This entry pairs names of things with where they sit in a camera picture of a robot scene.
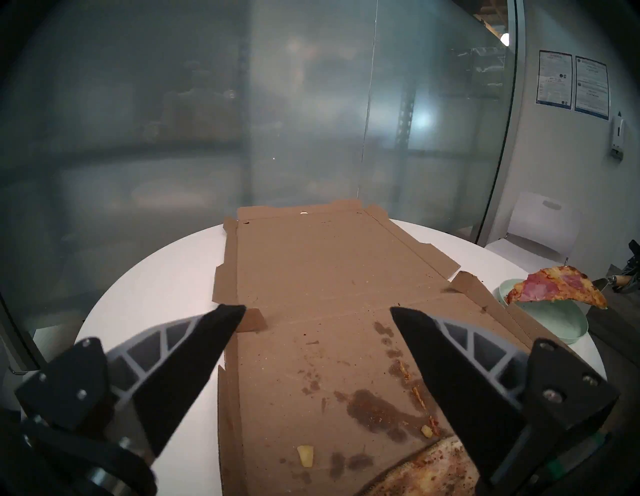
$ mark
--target pizza box flap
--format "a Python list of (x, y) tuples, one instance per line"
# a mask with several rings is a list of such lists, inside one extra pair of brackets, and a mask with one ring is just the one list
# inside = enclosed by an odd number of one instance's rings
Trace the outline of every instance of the pizza box flap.
[[(244, 330), (262, 330), (234, 334), (219, 377), (226, 496), (350, 496), (437, 441), (420, 432), (428, 415), (451, 432), (389, 307), (482, 326), (522, 349), (531, 341), (476, 278), (449, 283), (459, 265), (375, 205), (249, 207), (238, 218), (225, 220), (214, 300), (255, 309)], [(314, 446), (312, 468), (299, 445)]]

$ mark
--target glass wall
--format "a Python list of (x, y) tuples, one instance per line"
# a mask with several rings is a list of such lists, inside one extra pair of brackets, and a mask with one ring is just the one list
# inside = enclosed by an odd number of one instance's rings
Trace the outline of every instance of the glass wall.
[(60, 3), (0, 93), (14, 325), (72, 342), (131, 266), (241, 205), (358, 196), (474, 241), (514, 57), (451, 0)]

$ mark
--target white wall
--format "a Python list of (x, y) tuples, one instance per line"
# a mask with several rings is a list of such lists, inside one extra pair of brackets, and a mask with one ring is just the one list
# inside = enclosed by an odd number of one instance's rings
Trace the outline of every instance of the white wall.
[[(524, 0), (525, 83), (506, 184), (489, 242), (503, 237), (519, 192), (532, 191), (582, 211), (569, 263), (591, 278), (623, 266), (632, 237), (640, 242), (640, 94), (602, 30), (574, 0)], [(536, 104), (539, 50), (607, 64), (610, 115), (627, 123), (625, 158), (609, 157), (611, 121)]]

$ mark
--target wooden handle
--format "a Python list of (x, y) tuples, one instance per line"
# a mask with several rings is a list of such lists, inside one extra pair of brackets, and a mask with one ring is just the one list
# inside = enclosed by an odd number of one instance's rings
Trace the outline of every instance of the wooden handle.
[(616, 281), (614, 282), (614, 286), (626, 286), (631, 282), (631, 276), (616, 276)]

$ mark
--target ham pizza slice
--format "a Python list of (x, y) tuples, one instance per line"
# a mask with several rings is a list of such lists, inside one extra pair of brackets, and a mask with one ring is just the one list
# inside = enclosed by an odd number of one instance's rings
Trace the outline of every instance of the ham pizza slice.
[(589, 278), (568, 265), (542, 269), (530, 274), (509, 292), (506, 303), (512, 301), (575, 300), (607, 308), (607, 300)]

